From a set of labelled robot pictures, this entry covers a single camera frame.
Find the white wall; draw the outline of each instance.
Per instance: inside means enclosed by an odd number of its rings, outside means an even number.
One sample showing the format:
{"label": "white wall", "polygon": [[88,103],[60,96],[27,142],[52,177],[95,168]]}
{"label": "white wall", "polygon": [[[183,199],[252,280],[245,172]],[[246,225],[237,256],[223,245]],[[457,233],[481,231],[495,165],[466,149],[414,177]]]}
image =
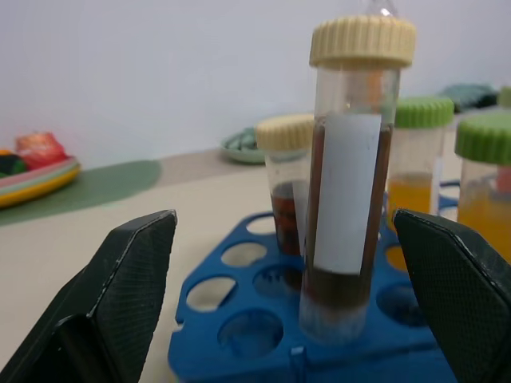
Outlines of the white wall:
{"label": "white wall", "polygon": [[[311,31],[361,0],[1,0],[0,146],[49,129],[86,167],[217,146],[312,110]],[[511,78],[509,0],[395,0],[402,94]]]}

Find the red object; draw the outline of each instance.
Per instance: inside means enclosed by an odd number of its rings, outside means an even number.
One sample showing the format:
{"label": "red object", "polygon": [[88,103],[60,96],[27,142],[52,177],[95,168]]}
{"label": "red object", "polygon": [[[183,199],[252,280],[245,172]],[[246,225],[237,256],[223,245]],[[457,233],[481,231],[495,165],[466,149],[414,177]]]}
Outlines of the red object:
{"label": "red object", "polygon": [[498,169],[497,190],[500,193],[511,193],[511,166]]}
{"label": "red object", "polygon": [[16,139],[16,152],[25,161],[29,170],[44,168],[67,160],[65,149],[53,133],[41,132]]}

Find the rack hole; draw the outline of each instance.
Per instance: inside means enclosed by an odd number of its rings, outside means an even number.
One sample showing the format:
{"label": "rack hole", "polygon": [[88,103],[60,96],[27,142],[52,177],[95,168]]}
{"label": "rack hole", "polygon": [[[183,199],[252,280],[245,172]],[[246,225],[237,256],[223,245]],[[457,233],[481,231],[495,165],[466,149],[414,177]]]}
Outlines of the rack hole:
{"label": "rack hole", "polygon": [[459,186],[440,187],[440,195],[447,198],[457,199],[460,196],[460,187]]}
{"label": "rack hole", "polygon": [[427,322],[411,285],[393,285],[376,297],[378,308],[390,319],[408,327],[426,327]]}
{"label": "rack hole", "polygon": [[272,312],[261,309],[237,314],[222,327],[218,342],[233,357],[262,357],[274,350],[283,337],[283,325]]}
{"label": "rack hole", "polygon": [[273,219],[273,215],[254,219],[247,225],[247,230],[252,234],[275,233],[275,220]]}
{"label": "rack hole", "polygon": [[445,207],[440,210],[440,215],[451,221],[456,221],[458,219],[458,207]]}
{"label": "rack hole", "polygon": [[264,258],[266,252],[266,247],[258,243],[239,243],[222,254],[222,262],[233,267],[247,267]]}
{"label": "rack hole", "polygon": [[212,312],[226,305],[236,293],[236,281],[215,277],[196,284],[186,297],[186,304],[199,312]]}
{"label": "rack hole", "polygon": [[302,288],[302,273],[294,267],[268,267],[255,276],[254,288],[259,294],[269,298],[299,294]]}

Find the tube with orange liquid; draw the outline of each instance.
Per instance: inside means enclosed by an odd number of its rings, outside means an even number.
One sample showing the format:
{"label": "tube with orange liquid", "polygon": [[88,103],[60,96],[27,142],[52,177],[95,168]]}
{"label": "tube with orange liquid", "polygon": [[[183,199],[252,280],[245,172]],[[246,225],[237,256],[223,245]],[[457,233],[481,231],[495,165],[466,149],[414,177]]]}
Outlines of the tube with orange liquid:
{"label": "tube with orange liquid", "polygon": [[[437,214],[444,127],[454,104],[448,98],[410,97],[398,101],[387,181],[387,224],[398,208]],[[392,266],[406,271],[400,247],[387,250]]]}
{"label": "tube with orange liquid", "polygon": [[511,263],[511,113],[462,121],[456,153],[463,158],[458,222]]}

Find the test tube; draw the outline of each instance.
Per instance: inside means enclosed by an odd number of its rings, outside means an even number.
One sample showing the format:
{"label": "test tube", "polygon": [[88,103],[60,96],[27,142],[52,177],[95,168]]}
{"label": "test tube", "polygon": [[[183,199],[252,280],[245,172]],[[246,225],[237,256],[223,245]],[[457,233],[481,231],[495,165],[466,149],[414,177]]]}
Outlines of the test tube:
{"label": "test tube", "polygon": [[[436,215],[442,176],[445,127],[454,118],[454,103],[444,97],[398,100],[388,174],[387,225],[398,208]],[[406,271],[401,247],[387,250],[389,263]]]}
{"label": "test tube", "polygon": [[325,22],[312,37],[318,68],[302,330],[343,344],[365,325],[400,69],[415,28],[381,15]]}
{"label": "test tube", "polygon": [[458,222],[478,231],[511,264],[511,113],[484,113],[458,125],[462,158]]}
{"label": "test tube", "polygon": [[[303,253],[313,128],[312,114],[274,117],[255,127],[257,147],[265,154],[277,243],[287,255]],[[301,277],[284,271],[294,290],[300,290]]]}

